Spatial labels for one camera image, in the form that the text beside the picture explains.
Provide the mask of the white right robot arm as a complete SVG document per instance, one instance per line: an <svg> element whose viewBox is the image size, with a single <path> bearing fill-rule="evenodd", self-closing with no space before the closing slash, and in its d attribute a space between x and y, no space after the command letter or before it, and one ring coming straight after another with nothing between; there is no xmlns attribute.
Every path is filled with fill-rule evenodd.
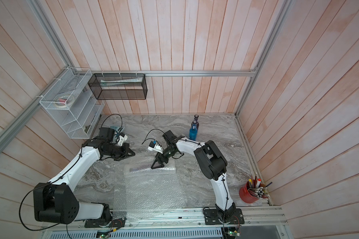
<svg viewBox="0 0 359 239"><path fill-rule="evenodd" d="M163 138L167 144L166 148L162 148L155 139L148 146L149 151L157 153L151 169L163 168L176 153L194 156L201 172L212 184L216 200L214 211L218 220L223 224L228 223L236 211L236 206L227 185L227 160L217 145L212 140L198 142L182 135L176 136L170 130L163 134Z"/></svg>

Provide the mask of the blue bottle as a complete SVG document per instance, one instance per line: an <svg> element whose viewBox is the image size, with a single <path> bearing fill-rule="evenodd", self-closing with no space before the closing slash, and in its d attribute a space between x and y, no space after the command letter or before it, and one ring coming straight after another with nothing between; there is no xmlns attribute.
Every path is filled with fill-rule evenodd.
<svg viewBox="0 0 359 239"><path fill-rule="evenodd" d="M192 122L191 128L190 128L190 130L189 130L189 139L190 139L190 140L193 140L193 141L196 141L197 132L198 132L198 129L197 129L197 121L194 120L194 121Z"/></svg>

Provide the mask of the clear bubble wrap sheet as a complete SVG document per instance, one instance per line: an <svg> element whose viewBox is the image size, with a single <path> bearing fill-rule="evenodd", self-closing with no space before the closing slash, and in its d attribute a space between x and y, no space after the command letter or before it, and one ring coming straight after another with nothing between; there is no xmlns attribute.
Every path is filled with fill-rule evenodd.
<svg viewBox="0 0 359 239"><path fill-rule="evenodd" d="M185 195L177 173L126 177L125 165L138 162L152 164L153 160L134 156L116 163L113 216L136 222L185 206Z"/></svg>

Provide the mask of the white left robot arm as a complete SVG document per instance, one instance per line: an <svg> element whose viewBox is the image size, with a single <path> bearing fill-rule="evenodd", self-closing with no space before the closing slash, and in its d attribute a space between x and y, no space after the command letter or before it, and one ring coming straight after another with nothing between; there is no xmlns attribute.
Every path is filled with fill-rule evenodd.
<svg viewBox="0 0 359 239"><path fill-rule="evenodd" d="M47 183L35 186L35 219L66 225L82 220L93 221L103 227L108 225L112 221L109 205L79 202L74 190L95 162L105 159L121 161L135 156L127 139L123 132L102 127L98 136L85 141L76 157L60 173Z"/></svg>

